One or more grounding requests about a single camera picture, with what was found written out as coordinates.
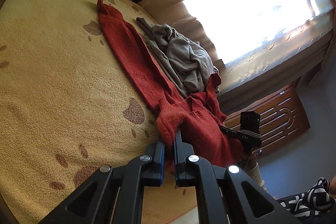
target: window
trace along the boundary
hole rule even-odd
[[[184,0],[227,64],[330,11],[330,0]]]

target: beige carpet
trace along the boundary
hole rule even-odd
[[[153,19],[130,0],[104,0],[125,20]],[[39,222],[93,171],[117,167],[157,138],[97,19],[97,0],[7,0],[0,10],[0,193],[21,224]],[[196,205],[194,189],[145,190],[142,223]]]

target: black and white pattern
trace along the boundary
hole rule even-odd
[[[320,178],[308,192],[291,195],[278,201],[287,211],[304,222],[306,218],[315,218],[330,212],[336,199],[329,196],[329,185],[325,178]]]

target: curtain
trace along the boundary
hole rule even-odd
[[[307,0],[311,18],[292,29],[278,30],[274,37],[263,39],[261,45],[224,63],[225,47],[209,38],[206,22],[186,7],[190,0],[133,0],[141,5],[159,24],[168,24],[186,37],[199,41],[220,71],[222,85],[218,100],[226,114],[246,107],[268,95],[322,62],[334,47],[334,0]],[[198,10],[205,10],[199,2]],[[246,23],[238,20],[240,32]]]

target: wall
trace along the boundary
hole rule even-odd
[[[336,173],[336,64],[328,65],[322,84],[297,88],[311,128],[294,142],[261,157],[260,171],[276,198],[302,193],[320,177]]]

